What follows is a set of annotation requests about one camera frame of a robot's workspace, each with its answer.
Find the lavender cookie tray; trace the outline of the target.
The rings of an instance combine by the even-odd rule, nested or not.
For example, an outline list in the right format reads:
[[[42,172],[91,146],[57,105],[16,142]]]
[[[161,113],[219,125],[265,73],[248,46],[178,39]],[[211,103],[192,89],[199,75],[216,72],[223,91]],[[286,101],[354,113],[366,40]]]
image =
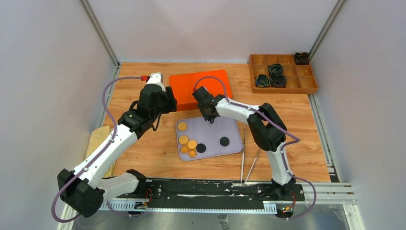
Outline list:
[[[179,131],[177,124],[185,122],[187,129]],[[182,161],[193,161],[211,157],[234,154],[242,151],[243,144],[236,120],[229,117],[218,117],[213,123],[206,122],[203,117],[187,118],[179,120],[175,126],[177,141],[181,136],[187,136],[189,140],[196,140],[197,143],[203,143],[207,150],[204,153],[198,153],[195,158],[190,158],[188,154],[180,152],[181,144],[177,143],[178,155]],[[230,143],[227,147],[220,145],[221,137],[228,137]]]

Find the orange box lid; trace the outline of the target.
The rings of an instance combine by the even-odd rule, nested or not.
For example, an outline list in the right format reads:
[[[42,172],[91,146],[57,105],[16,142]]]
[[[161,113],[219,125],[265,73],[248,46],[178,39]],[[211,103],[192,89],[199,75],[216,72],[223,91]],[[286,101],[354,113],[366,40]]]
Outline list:
[[[196,102],[192,93],[194,89],[201,86],[204,86],[213,96],[224,94],[224,92],[229,98],[233,96],[224,69],[170,75],[169,85],[172,87],[177,102]]]

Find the orange cookie box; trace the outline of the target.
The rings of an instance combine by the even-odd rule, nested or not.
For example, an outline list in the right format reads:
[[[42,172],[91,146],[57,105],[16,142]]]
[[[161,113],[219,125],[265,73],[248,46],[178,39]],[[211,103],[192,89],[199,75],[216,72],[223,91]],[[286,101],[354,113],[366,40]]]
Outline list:
[[[198,109],[197,102],[177,102],[177,112]]]

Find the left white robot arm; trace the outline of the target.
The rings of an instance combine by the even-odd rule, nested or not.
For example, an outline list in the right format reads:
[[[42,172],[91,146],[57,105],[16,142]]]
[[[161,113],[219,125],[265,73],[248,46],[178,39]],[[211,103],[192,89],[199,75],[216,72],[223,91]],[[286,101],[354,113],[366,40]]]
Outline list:
[[[79,216],[88,218],[94,215],[103,203],[124,194],[135,198],[152,193],[147,189],[146,177],[136,170],[105,179],[104,175],[114,162],[145,132],[156,131],[162,114],[177,110],[177,101],[171,87],[163,84],[159,72],[141,76],[146,81],[139,99],[132,102],[128,111],[115,120],[109,110],[107,115],[114,128],[102,144],[81,164],[69,171],[63,169],[57,176],[59,192],[56,201],[61,199],[77,211]]]

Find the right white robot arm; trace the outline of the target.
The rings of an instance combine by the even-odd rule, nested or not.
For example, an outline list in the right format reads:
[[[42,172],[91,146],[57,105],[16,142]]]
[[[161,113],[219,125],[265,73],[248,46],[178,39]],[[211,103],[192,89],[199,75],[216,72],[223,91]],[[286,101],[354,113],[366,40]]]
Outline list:
[[[213,96],[203,86],[192,95],[205,121],[213,123],[217,117],[229,117],[248,125],[257,146],[267,153],[275,197],[286,200],[291,196],[296,179],[284,150],[288,132],[275,109],[269,103],[248,105],[222,94]]]

